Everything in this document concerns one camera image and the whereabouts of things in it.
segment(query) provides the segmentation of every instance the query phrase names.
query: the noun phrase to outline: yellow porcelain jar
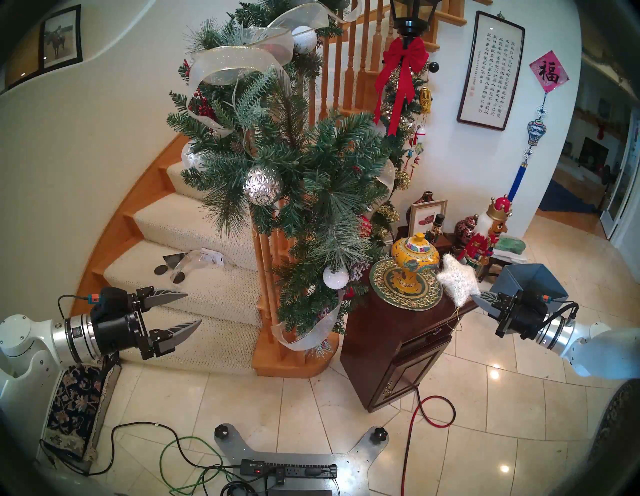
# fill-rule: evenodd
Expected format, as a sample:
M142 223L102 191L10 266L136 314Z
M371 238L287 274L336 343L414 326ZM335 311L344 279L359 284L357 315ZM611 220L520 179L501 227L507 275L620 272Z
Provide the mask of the yellow porcelain jar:
M391 257L402 272L396 273L392 284L406 294L415 294L422 290L415 275L434 270L440 263L440 254L435 246L424 239L419 232L412 237L398 239L391 247Z

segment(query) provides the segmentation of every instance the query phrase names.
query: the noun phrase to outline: brass handle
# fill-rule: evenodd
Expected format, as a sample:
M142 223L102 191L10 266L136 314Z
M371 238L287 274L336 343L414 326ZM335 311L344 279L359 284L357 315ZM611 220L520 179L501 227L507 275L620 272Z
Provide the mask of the brass handle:
M385 386L385 388L382 390L382 394L383 394L384 396L389 396L389 395L391 394L391 384L392 384L392 382L391 382L391 381L389 381L389 382L387 383L387 385Z

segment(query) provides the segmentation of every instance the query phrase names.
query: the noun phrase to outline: black knob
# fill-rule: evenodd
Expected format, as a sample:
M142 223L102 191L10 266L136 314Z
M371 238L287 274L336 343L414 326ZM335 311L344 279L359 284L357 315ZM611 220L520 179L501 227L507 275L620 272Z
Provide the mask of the black knob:
M229 428L224 424L220 424L213 432L218 439L226 439L229 436Z
M382 441L386 440L388 436L387 431L383 427L376 427L376 430L373 431L371 435L371 442L373 444L382 443Z

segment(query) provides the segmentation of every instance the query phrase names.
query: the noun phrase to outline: chinese character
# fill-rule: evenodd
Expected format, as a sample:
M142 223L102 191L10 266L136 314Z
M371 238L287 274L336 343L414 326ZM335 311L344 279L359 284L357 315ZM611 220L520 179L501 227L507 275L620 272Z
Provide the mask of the chinese character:
M549 62L547 67L547 61L543 60L542 65L539 66L540 72L538 74L542 76L542 80L545 80L545 76L547 81L551 81L552 83L557 83L559 76L556 74L556 63Z

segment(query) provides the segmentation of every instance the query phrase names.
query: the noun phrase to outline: black lantern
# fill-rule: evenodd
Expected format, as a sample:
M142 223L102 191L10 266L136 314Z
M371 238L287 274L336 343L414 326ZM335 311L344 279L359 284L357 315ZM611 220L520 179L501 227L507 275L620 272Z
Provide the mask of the black lantern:
M391 0L394 27L401 36L417 38L429 29L440 0Z

